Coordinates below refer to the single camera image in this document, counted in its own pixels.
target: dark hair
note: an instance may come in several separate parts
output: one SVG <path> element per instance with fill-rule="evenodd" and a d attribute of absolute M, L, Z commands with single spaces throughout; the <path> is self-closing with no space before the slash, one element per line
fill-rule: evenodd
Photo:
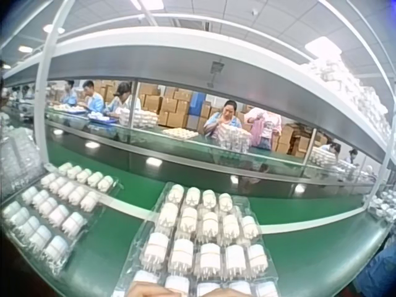
<path fill-rule="evenodd" d="M 67 80 L 66 82 L 71 88 L 74 86 L 74 80 Z"/>
<path fill-rule="evenodd" d="M 84 82 L 84 84 L 82 85 L 83 88 L 88 87 L 88 88 L 93 88 L 94 84 L 92 80 L 87 80 L 86 82 Z"/>
<path fill-rule="evenodd" d="M 114 96 L 122 96 L 130 91 L 131 91 L 131 84 L 129 82 L 121 82 L 118 85 L 117 92 L 114 93 Z"/>
<path fill-rule="evenodd" d="M 332 142 L 330 144 L 330 147 L 332 147 L 337 153 L 341 152 L 341 145 L 340 144 L 336 144 L 335 142 Z"/>
<path fill-rule="evenodd" d="M 226 107 L 227 105 L 232 105 L 232 107 L 234 108 L 234 111 L 236 111 L 236 102 L 234 100 L 228 100 L 225 104 L 224 107 Z"/>

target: human hand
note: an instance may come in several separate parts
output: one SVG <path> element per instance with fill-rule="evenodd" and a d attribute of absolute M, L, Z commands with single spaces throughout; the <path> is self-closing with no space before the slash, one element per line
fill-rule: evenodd
<path fill-rule="evenodd" d="M 127 297 L 180 297 L 179 293 L 158 286 L 154 283 L 134 282 L 128 291 Z"/>
<path fill-rule="evenodd" d="M 216 289 L 204 295 L 204 297 L 247 297 L 246 295 L 232 289 Z"/>
<path fill-rule="evenodd" d="M 77 105 L 88 108 L 88 105 L 85 102 L 78 102 Z"/>

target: pink shirt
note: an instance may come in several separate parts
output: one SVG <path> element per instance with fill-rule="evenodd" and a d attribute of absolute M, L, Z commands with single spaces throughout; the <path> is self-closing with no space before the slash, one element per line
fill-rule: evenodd
<path fill-rule="evenodd" d="M 261 137 L 271 139 L 273 131 L 282 131 L 282 118 L 280 115 L 276 113 L 269 113 L 268 111 L 262 110 L 258 107 L 253 108 L 250 112 L 245 114 L 245 122 L 247 122 L 250 118 L 256 119 L 260 114 L 264 120 Z"/>

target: metal shelf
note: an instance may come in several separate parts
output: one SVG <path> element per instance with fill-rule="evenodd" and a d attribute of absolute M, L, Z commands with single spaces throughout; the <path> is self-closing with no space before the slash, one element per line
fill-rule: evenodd
<path fill-rule="evenodd" d="M 6 85 L 35 81 L 40 56 L 7 71 Z M 212 73 L 216 62 L 222 67 Z M 322 81 L 284 57 L 224 35 L 135 27 L 56 45 L 49 80 L 94 77 L 133 77 L 234 98 L 319 128 L 380 163 L 385 156 L 386 143 L 372 125 Z"/>

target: ceiling light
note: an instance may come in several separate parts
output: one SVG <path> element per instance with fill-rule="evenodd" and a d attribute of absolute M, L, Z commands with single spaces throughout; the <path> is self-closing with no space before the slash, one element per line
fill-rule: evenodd
<path fill-rule="evenodd" d="M 88 141 L 86 144 L 85 144 L 85 146 L 87 147 L 87 148 L 91 148 L 91 149 L 97 149 L 99 146 L 100 146 L 100 144 L 98 144 L 97 142 L 93 142 L 93 141 Z"/>
<path fill-rule="evenodd" d="M 63 134 L 63 130 L 55 129 L 54 130 L 54 134 L 57 135 L 57 136 L 62 135 Z"/>
<path fill-rule="evenodd" d="M 303 192 L 305 192 L 305 188 L 306 188 L 305 184 L 297 184 L 296 189 L 295 189 L 295 193 L 296 194 L 302 194 Z"/>
<path fill-rule="evenodd" d="M 162 164 L 162 160 L 150 157 L 150 158 L 147 158 L 146 164 L 154 166 L 154 167 L 159 167 Z"/>
<path fill-rule="evenodd" d="M 138 0 L 131 0 L 133 5 L 135 5 L 138 11 L 142 10 L 142 6 L 139 4 Z M 163 9 L 162 0 L 141 0 L 143 5 L 148 11 L 159 11 Z"/>
<path fill-rule="evenodd" d="M 21 45 L 18 50 L 23 53 L 31 53 L 33 51 L 33 48 L 29 48 L 28 46 Z"/>
<path fill-rule="evenodd" d="M 44 32 L 46 32 L 46 33 L 51 33 L 53 27 L 54 27 L 54 26 L 52 26 L 52 24 L 48 24 L 48 25 L 45 25 L 45 26 L 43 27 L 43 30 L 44 30 Z M 63 28 L 58 28 L 58 33 L 59 33 L 59 34 L 64 33 L 64 29 L 63 29 Z"/>
<path fill-rule="evenodd" d="M 342 50 L 325 36 L 307 43 L 305 48 L 318 58 L 331 58 L 342 53 Z"/>
<path fill-rule="evenodd" d="M 238 177 L 236 175 L 231 175 L 230 179 L 233 184 L 238 184 Z"/>

